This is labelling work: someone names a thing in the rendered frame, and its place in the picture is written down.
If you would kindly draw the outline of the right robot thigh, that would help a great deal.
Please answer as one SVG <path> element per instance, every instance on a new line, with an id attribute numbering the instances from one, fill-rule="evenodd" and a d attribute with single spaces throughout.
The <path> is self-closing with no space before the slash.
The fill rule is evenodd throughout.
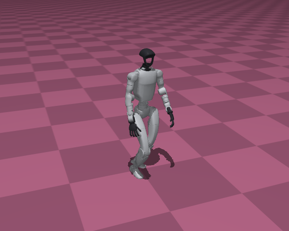
<path id="1" fill-rule="evenodd" d="M 139 141 L 139 144 L 141 146 L 141 149 L 143 150 L 143 152 L 145 152 L 145 156 L 150 155 L 150 148 L 149 148 L 149 144 L 148 144 L 148 138 L 147 138 L 147 132 L 145 129 L 145 125 L 144 122 L 141 118 L 141 116 L 139 114 L 137 114 L 137 112 L 134 112 L 134 118 L 135 118 L 135 124 L 136 126 L 141 130 L 141 132 L 137 129 L 137 132 L 140 136 L 137 136 L 137 139 Z M 136 131 L 135 131 L 136 133 Z"/>

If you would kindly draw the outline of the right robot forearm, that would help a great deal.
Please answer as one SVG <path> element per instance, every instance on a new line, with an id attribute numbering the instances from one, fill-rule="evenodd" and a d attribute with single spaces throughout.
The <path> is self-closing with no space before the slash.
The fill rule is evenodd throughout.
<path id="1" fill-rule="evenodd" d="M 127 116 L 129 122 L 133 121 L 134 111 L 133 111 L 133 103 L 131 102 L 131 95 L 127 95 L 125 99 L 125 105 L 127 107 Z"/>

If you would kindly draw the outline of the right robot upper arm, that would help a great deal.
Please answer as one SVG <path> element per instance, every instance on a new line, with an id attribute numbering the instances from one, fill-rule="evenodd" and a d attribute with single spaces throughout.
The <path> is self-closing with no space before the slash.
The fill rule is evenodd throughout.
<path id="1" fill-rule="evenodd" d="M 127 87 L 126 87 L 126 95 L 131 95 L 131 101 L 134 101 L 135 96 L 132 94 L 132 91 L 134 89 L 135 81 L 138 79 L 138 72 L 131 72 L 127 75 Z"/>

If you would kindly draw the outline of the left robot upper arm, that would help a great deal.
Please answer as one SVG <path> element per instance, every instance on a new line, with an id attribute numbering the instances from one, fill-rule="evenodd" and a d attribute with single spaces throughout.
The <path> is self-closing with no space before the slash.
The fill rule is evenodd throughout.
<path id="1" fill-rule="evenodd" d="M 156 69 L 157 71 L 157 85 L 158 85 L 158 93 L 160 95 L 166 94 L 164 88 L 164 81 L 163 81 L 163 72 L 161 70 Z"/>

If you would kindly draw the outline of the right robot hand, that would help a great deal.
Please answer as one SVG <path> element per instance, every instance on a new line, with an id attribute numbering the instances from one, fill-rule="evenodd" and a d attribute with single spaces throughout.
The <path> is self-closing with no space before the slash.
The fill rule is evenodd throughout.
<path id="1" fill-rule="evenodd" d="M 141 132 L 141 130 L 136 126 L 134 116 L 133 116 L 133 121 L 132 121 L 132 122 L 129 122 L 129 123 L 130 123 L 130 125 L 129 125 L 130 136 L 137 137 L 136 134 L 137 134 L 138 136 L 140 136 L 140 135 L 138 134 L 138 132 L 137 132 L 137 129 L 138 129 L 140 132 Z M 134 131 L 134 132 L 133 132 L 133 131 Z M 135 131 L 136 131 L 136 133 L 135 133 Z M 131 134 L 131 132 L 132 132 L 132 134 Z M 133 133 L 134 133 L 134 134 L 133 134 Z M 135 135 L 135 136 L 134 136 L 134 135 Z"/>

